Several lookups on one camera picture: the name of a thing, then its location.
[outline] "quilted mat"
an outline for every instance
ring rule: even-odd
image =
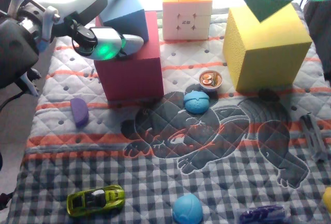
[[[222,55],[227,17],[213,15],[208,41],[164,42],[159,29],[165,96],[153,102],[107,102],[93,61],[59,39],[7,223],[173,223],[171,208],[188,193],[200,199],[203,223],[234,223],[233,210],[267,204],[285,204],[293,223],[331,223],[321,200],[331,166],[312,160],[299,124],[312,113],[330,150],[331,89],[314,45],[292,86],[243,95]],[[184,95],[199,90],[207,68],[224,81],[210,109],[193,115]],[[73,97],[89,107],[81,129]],[[68,216],[69,194],[112,184],[126,192],[119,213]]]

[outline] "blue round toy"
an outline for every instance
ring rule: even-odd
[[[179,224],[198,224],[202,220],[202,205],[193,194],[179,197],[172,208],[172,217]]]
[[[209,109],[209,96],[203,91],[192,91],[184,96],[184,106],[192,114],[203,114]]]

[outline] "toy car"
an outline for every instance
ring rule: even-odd
[[[120,185],[91,189],[67,197],[67,212],[71,217],[120,209],[125,203],[125,192]]]

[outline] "blue box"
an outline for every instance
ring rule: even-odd
[[[101,25],[114,28],[121,34],[132,34],[149,40],[145,10],[138,0],[108,0],[99,15]]]

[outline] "orange rubik's cube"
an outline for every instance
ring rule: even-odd
[[[213,0],[163,0],[163,39],[208,39]]]

